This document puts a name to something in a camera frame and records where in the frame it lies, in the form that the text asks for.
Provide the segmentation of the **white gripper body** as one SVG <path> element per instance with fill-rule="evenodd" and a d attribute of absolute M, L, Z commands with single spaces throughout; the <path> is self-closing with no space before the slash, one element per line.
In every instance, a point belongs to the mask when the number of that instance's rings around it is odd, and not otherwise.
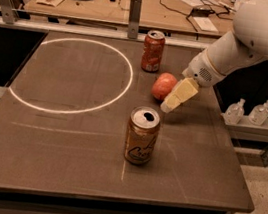
<path fill-rule="evenodd" d="M 185 78 L 193 78 L 203 88 L 211 87 L 225 78 L 213 67 L 206 50 L 197 54 L 182 74 Z"/>

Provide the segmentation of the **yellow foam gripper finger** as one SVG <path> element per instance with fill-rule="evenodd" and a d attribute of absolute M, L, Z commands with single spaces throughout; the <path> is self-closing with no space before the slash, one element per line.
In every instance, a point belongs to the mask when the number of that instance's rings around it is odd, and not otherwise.
<path fill-rule="evenodd" d="M 160 108 L 163 112 L 169 113 L 180 106 L 180 104 L 191 99 L 198 93 L 198 83 L 190 78 L 185 78 L 179 81 L 172 91 L 163 100 Z"/>

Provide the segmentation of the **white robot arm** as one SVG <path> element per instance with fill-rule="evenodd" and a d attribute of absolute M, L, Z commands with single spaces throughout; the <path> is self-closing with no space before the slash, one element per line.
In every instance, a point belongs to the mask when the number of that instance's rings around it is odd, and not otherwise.
<path fill-rule="evenodd" d="M 160 108 L 168 113 L 191 99 L 201 86 L 211 87 L 240 68 L 268 60 L 268 0 L 239 6 L 231 31 L 197 54 Z"/>

